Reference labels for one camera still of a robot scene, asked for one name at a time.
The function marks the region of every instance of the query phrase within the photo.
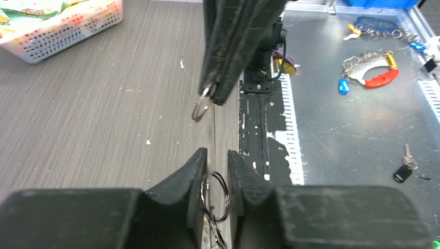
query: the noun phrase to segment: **blue tag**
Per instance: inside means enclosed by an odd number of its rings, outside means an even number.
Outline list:
[[[347,93],[348,93],[348,80],[346,80],[346,79],[339,80],[339,92],[343,95],[347,95]]]
[[[409,45],[419,51],[424,51],[426,49],[426,47],[423,44],[417,42],[409,43]]]

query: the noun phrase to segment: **yellow clip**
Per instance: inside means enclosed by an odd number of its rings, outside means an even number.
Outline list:
[[[348,28],[353,31],[356,35],[362,35],[362,32],[359,29],[356,29],[353,24],[348,24]]]
[[[397,68],[396,60],[394,59],[393,55],[388,53],[387,56],[388,56],[388,61],[390,62],[390,67]]]

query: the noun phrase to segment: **wood grain surface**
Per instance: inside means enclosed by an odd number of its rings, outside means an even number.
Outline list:
[[[0,50],[0,201],[22,188],[148,189],[209,148],[210,120],[190,117],[203,25],[200,3],[126,0],[120,25],[38,65]],[[216,108],[211,170],[223,175],[237,123],[234,91]]]

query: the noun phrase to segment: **silver key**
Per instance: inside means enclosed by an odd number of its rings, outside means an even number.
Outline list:
[[[361,35],[358,35],[358,34],[355,34],[355,33],[351,33],[349,36],[344,38],[344,41],[347,41],[347,40],[350,40],[350,39],[357,39],[359,36],[361,36]]]
[[[419,166],[417,165],[417,162],[415,161],[415,159],[411,155],[411,152],[409,151],[408,144],[405,144],[405,150],[406,150],[406,155],[403,157],[403,163],[405,165],[407,165],[409,169],[415,170]]]

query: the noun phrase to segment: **keychain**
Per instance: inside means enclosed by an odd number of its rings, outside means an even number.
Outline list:
[[[411,35],[398,28],[395,22],[373,17],[358,17],[354,24],[349,24],[348,28],[353,32],[343,40],[356,39],[361,35],[369,35],[371,37],[392,37],[394,39],[402,38],[408,44],[419,51],[424,51],[426,46],[417,38],[417,35]]]
[[[395,51],[387,51],[385,54],[368,52],[360,56],[353,56],[343,62],[343,77],[339,80],[339,92],[346,95],[349,91],[350,80],[356,80],[366,88],[382,87],[392,82],[398,75]],[[378,75],[371,80],[364,80],[366,72],[376,67],[389,66],[390,70]]]

